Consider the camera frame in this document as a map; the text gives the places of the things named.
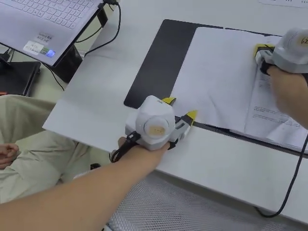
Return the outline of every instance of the laptop keyboard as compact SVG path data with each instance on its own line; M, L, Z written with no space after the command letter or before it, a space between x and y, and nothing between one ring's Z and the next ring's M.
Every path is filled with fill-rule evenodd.
M0 3L74 29L93 0L0 0Z

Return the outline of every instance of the wrist strap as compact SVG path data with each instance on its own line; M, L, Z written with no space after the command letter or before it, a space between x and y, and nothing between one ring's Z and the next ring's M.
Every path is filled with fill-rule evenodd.
M272 64L268 64L267 62L263 61L262 65L261 65L261 67L260 67L260 71L261 71L263 74L269 76L268 70L269 70L269 68L270 68L271 66L273 66L273 65L272 65Z

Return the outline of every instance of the laptop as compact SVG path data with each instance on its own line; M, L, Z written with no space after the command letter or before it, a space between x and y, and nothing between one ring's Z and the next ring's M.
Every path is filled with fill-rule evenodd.
M54 66L102 0L0 0L0 43Z

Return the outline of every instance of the human arm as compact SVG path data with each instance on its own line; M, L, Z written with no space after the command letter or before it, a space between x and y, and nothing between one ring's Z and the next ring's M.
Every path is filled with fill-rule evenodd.
M100 231L131 187L157 167L168 148L166 144L149 152L136 146L119 162L71 183L2 204L1 230Z
M268 69L277 107L308 129L308 86L301 74L290 74L276 66Z

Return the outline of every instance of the black mat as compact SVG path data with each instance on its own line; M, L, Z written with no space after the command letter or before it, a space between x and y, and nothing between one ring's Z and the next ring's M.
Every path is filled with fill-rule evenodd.
M128 92L124 105L137 109L149 95L154 95L159 99L163 99L171 95L186 53L198 27L223 29L219 26L194 24L168 19L163 21ZM277 145L272 145L266 142L234 134L228 129L217 128L201 123L194 123L194 126L227 136L232 136L241 140L257 143L276 150L299 155L299 152L291 149L282 148Z

